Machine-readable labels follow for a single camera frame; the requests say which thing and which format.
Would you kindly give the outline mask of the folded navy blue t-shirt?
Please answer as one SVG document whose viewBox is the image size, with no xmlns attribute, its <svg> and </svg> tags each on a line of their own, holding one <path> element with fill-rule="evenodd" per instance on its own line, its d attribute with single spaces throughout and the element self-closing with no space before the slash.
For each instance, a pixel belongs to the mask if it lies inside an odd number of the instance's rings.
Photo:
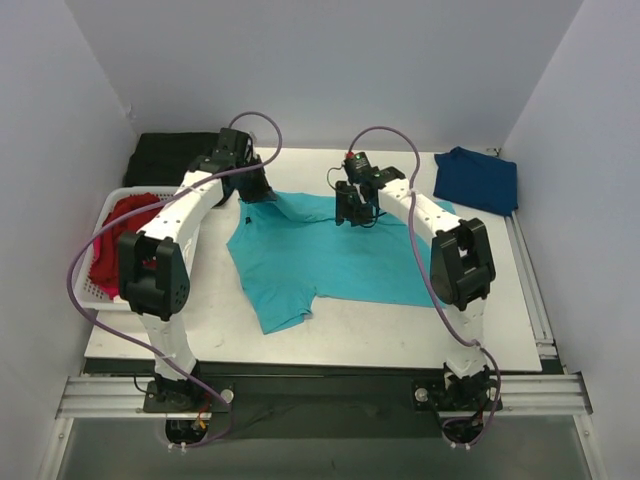
<svg viewBox="0 0 640 480">
<path fill-rule="evenodd" d="M 518 170 L 514 162 L 455 147 L 434 155 L 434 196 L 500 216 L 518 209 Z"/>
</svg>

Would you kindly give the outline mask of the pink garment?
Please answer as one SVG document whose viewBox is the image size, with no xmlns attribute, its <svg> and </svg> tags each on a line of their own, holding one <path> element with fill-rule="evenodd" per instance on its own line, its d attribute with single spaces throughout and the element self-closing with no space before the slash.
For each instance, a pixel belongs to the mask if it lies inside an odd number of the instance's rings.
<svg viewBox="0 0 640 480">
<path fill-rule="evenodd" d="M 89 278 L 110 300 L 119 295 L 117 246 L 121 234 L 121 230 L 114 228 L 93 243 L 94 260 Z"/>
</svg>

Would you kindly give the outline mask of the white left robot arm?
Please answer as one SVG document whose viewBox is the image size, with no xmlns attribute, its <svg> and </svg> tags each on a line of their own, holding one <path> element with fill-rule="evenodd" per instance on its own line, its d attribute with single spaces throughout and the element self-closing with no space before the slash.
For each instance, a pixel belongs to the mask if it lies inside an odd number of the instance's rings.
<svg viewBox="0 0 640 480">
<path fill-rule="evenodd" d="M 119 294 L 154 348 L 155 395 L 182 412 L 200 404 L 203 390 L 187 377 L 197 374 L 197 359 L 179 315 L 191 288 L 185 252 L 208 212 L 233 193 L 248 203 L 273 198 L 251 135 L 223 128 L 212 151 L 188 166 L 176 199 L 117 243 Z"/>
</svg>

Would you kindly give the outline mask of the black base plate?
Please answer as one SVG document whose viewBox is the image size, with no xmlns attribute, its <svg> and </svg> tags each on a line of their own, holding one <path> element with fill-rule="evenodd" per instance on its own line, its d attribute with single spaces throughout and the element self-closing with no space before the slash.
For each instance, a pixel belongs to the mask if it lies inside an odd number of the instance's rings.
<svg viewBox="0 0 640 480">
<path fill-rule="evenodd" d="M 224 375 L 200 372 L 188 380 L 154 377 L 136 388 L 143 411 L 164 414 L 171 443 L 245 439 L 417 439 L 456 444 L 481 437 L 502 407 L 501 383 L 489 369 L 463 379 L 448 370 L 413 374 L 320 376 Z"/>
</svg>

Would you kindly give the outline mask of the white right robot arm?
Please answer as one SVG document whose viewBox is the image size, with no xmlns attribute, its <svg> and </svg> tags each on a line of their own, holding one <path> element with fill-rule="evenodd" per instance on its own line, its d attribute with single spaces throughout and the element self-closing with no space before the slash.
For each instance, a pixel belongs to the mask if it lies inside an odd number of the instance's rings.
<svg viewBox="0 0 640 480">
<path fill-rule="evenodd" d="M 473 378 L 484 370 L 484 309 L 496 269 L 485 224 L 463 220 L 412 187 L 395 167 L 380 169 L 363 152 L 342 162 L 347 179 L 335 183 L 336 224 L 369 227 L 387 213 L 407 225 L 414 258 L 453 345 L 443 383 L 448 404 L 465 408 L 476 400 Z"/>
</svg>

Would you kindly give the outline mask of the white plastic laundry basket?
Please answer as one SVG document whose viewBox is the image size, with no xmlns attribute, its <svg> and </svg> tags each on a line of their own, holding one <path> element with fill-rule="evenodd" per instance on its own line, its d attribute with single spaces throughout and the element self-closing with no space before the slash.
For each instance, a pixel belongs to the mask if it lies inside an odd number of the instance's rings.
<svg viewBox="0 0 640 480">
<path fill-rule="evenodd" d="M 176 187 L 169 186 L 135 186 L 128 188 L 119 188 L 112 191 L 104 201 L 100 214 L 98 216 L 94 231 L 98 231 L 113 210 L 113 207 L 121 199 L 126 199 L 134 195 L 142 195 L 151 193 L 160 200 L 171 197 L 177 191 Z M 195 258 L 196 246 L 198 242 L 200 228 L 194 230 L 192 236 L 187 240 L 186 245 L 182 248 L 182 254 L 188 275 L 191 275 L 193 262 Z M 79 273 L 75 280 L 74 293 L 79 304 L 85 309 L 93 309 L 97 311 L 129 311 L 129 304 L 116 296 L 113 299 L 90 278 L 89 272 L 93 265 L 96 255 L 92 247 L 88 248 L 83 255 L 82 263 L 79 265 Z"/>
</svg>

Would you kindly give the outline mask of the aluminium frame rail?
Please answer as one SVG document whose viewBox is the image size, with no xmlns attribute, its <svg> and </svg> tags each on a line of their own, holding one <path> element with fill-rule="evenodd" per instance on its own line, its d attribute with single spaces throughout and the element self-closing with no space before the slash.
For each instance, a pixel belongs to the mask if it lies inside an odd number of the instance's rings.
<svg viewBox="0 0 640 480">
<path fill-rule="evenodd" d="M 59 418 L 194 419 L 224 413 L 224 402 L 203 400 L 194 407 L 172 406 L 153 392 L 144 393 L 148 379 L 72 377 L 57 409 Z M 444 416 L 462 412 L 462 402 L 449 397 L 443 382 L 426 376 L 226 376 L 213 381 L 223 401 L 237 411 L 249 406 L 276 407 L 316 404 L 364 407 L 406 407 L 426 412 L 431 404 Z M 506 375 L 502 379 L 499 415 L 572 416 L 593 408 L 579 375 Z"/>
</svg>

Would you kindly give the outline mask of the red t-shirt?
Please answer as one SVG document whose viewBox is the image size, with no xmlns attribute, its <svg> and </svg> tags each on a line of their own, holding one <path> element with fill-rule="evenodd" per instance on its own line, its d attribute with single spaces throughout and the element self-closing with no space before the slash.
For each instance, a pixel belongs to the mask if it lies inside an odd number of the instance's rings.
<svg viewBox="0 0 640 480">
<path fill-rule="evenodd" d="M 106 225 L 116 220 L 117 218 L 121 217 L 122 215 L 129 213 L 130 211 L 142 208 L 150 204 L 157 203 L 159 201 L 160 201 L 160 198 L 152 193 L 144 193 L 144 194 L 132 195 L 126 198 L 122 198 L 115 203 L 114 207 L 112 208 L 112 210 L 110 211 L 106 219 L 104 220 L 103 224 Z M 149 221 L 154 219 L 159 212 L 160 212 L 160 208 L 142 212 L 140 214 L 137 214 L 136 216 L 130 217 L 127 220 L 119 223 L 118 225 L 114 226 L 112 229 L 116 228 L 118 230 L 121 230 L 122 234 L 126 232 L 137 232 L 141 227 L 143 227 Z"/>
</svg>

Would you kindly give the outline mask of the turquoise t-shirt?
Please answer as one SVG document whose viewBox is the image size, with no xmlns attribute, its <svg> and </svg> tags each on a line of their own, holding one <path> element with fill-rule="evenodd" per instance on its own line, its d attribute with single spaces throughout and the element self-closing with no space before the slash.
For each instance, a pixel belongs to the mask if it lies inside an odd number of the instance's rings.
<svg viewBox="0 0 640 480">
<path fill-rule="evenodd" d="M 241 203 L 227 248 L 265 334 L 303 323 L 317 297 L 433 305 L 407 225 L 382 214 L 370 228 L 338 226 L 330 197 L 280 193 Z"/>
</svg>

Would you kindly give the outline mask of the black folded t-shirt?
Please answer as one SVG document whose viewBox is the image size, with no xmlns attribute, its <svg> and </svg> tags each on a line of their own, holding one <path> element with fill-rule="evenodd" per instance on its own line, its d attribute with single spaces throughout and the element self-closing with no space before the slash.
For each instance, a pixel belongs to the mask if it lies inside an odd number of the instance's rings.
<svg viewBox="0 0 640 480">
<path fill-rule="evenodd" d="M 218 134 L 213 132 L 144 133 L 129 158 L 122 186 L 193 185 L 184 182 L 189 168 L 200 157 L 211 157 Z"/>
</svg>

